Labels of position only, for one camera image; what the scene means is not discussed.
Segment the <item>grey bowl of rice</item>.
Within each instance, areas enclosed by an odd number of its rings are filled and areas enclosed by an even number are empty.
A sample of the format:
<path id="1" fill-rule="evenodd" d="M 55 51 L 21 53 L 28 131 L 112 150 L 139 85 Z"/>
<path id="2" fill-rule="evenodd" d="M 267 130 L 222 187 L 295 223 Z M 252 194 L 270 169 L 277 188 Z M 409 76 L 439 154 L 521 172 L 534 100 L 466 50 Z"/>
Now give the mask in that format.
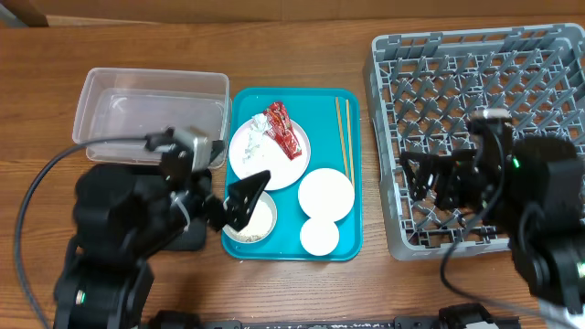
<path id="1" fill-rule="evenodd" d="M 251 244 L 267 238 L 277 222 L 277 207 L 269 194 L 263 192 L 254 208 L 249 224 L 237 231 L 225 226 L 223 232 L 232 240 Z"/>

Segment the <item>white tissue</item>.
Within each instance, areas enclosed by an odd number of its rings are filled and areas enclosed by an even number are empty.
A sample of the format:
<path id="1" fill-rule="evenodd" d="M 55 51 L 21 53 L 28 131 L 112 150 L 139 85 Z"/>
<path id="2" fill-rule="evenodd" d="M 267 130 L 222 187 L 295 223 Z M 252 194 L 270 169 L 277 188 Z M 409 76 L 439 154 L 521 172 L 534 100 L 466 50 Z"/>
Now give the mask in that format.
<path id="1" fill-rule="evenodd" d="M 252 117 L 250 124 L 248 146 L 245 150 L 245 158 L 250 159 L 261 146 L 263 135 L 269 131 L 271 124 L 265 114 L 259 113 Z"/>

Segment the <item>white cup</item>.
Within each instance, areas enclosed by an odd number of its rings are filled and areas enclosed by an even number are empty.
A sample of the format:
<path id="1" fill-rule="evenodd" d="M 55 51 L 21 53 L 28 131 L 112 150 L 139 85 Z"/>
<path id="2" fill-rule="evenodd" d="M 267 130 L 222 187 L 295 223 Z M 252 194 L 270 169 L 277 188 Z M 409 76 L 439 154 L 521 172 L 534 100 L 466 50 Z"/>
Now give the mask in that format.
<path id="1" fill-rule="evenodd" d="M 339 240 L 339 229 L 331 220 L 310 218 L 301 228 L 300 241 L 303 248 L 317 257 L 333 252 Z"/>

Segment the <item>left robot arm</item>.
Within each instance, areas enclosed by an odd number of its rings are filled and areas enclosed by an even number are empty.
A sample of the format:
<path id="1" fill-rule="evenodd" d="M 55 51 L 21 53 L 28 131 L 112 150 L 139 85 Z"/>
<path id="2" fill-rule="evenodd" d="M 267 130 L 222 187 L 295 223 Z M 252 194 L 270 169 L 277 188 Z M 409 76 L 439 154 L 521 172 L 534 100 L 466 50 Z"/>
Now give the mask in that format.
<path id="1" fill-rule="evenodd" d="M 242 230 L 271 179 L 264 170 L 221 200 L 188 151 L 157 166 L 98 164 L 77 182 L 66 265 L 55 288 L 57 328 L 133 328 L 154 282 L 148 259 L 198 222 Z"/>

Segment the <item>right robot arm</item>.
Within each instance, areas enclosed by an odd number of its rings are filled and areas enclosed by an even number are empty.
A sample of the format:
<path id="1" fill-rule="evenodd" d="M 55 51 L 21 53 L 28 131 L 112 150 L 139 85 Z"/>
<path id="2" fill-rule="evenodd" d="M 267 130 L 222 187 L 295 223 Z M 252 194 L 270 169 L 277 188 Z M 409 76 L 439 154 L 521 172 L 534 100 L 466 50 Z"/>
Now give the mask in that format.
<path id="1" fill-rule="evenodd" d="M 470 209 L 509 237 L 516 270 L 531 294 L 580 315 L 584 308 L 584 163 L 572 143 L 530 136 L 506 144 L 487 133 L 477 150 L 400 157 L 409 194 L 435 193 L 441 210 Z"/>

